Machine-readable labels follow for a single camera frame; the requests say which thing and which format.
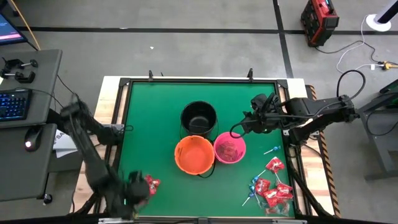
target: keyboard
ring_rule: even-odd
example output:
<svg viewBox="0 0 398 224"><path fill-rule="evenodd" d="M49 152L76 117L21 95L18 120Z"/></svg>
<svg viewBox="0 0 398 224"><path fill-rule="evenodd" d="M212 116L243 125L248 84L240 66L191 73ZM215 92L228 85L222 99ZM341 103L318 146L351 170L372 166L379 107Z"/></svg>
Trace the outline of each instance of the keyboard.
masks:
<svg viewBox="0 0 398 224"><path fill-rule="evenodd" d="M0 90L0 122L27 117L32 90Z"/></svg>

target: gray desk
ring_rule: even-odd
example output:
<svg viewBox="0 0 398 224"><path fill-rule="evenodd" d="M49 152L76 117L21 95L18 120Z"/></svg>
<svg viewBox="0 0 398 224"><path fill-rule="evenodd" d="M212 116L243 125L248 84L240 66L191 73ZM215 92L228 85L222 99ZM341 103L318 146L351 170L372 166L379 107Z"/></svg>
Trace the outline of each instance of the gray desk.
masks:
<svg viewBox="0 0 398 224"><path fill-rule="evenodd" d="M35 59L39 63L38 68L26 67L24 70L13 70L29 74L32 70L36 73L35 80L32 83L21 84L13 77L4 79L0 84L0 90L11 90L15 88L31 88L52 94L54 91L55 81L57 80L58 69L60 67L62 51L61 50L41 50L33 52L14 52L1 55L6 60L18 58L24 63L29 63L31 59ZM4 67L4 61L0 59L0 68ZM30 100L30 107L27 118L21 121L5 121L0 122L1 128L11 128L20 126L29 126L35 124L44 124L47 120L52 97L39 91L33 91Z"/></svg>
<svg viewBox="0 0 398 224"><path fill-rule="evenodd" d="M41 145L34 152L24 147L30 127L0 129L0 202L36 198L44 193L47 169L57 125L43 126Z"/></svg>

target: green table surface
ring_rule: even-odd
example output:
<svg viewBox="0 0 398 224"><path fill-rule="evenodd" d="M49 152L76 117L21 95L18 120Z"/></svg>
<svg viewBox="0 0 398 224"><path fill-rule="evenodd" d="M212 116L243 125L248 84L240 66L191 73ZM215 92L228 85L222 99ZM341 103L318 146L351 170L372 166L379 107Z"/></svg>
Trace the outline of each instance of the green table surface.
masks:
<svg viewBox="0 0 398 224"><path fill-rule="evenodd" d="M141 215L170 217L265 217L253 197L242 207L249 193L249 184L265 165L277 156L285 164L280 130L270 134L247 134L246 155L236 164L217 161L214 174L202 179L181 171L174 161L175 146L180 140L180 115L193 101L206 101L213 105L218 117L210 139L229 131L243 119L242 111L251 111L250 100L260 94L275 92L272 84L232 83L134 83L126 125L134 130L125 133L119 175L122 170L142 170L160 179L157 193L141 211ZM263 155L274 146L282 149ZM278 176L286 184L286 169ZM276 176L267 170L262 178L275 187ZM289 217L293 217L292 202Z"/></svg>

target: white stand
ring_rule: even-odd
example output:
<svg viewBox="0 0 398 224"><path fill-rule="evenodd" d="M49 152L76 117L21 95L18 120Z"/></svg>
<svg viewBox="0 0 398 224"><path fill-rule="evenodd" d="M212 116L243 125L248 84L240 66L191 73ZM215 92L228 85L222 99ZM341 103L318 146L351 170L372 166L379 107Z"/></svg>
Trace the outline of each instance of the white stand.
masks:
<svg viewBox="0 0 398 224"><path fill-rule="evenodd" d="M385 24L378 23L376 20L376 14L371 14L366 17L366 23L368 26L376 31L385 32L391 29L391 22Z"/></svg>

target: red power station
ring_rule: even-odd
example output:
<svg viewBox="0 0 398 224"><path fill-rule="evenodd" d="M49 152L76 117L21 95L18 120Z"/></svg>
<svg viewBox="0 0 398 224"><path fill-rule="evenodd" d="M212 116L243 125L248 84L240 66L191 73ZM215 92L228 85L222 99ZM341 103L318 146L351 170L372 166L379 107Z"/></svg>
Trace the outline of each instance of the red power station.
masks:
<svg viewBox="0 0 398 224"><path fill-rule="evenodd" d="M331 0L308 0L301 23L310 47L323 46L338 25L339 17Z"/></svg>

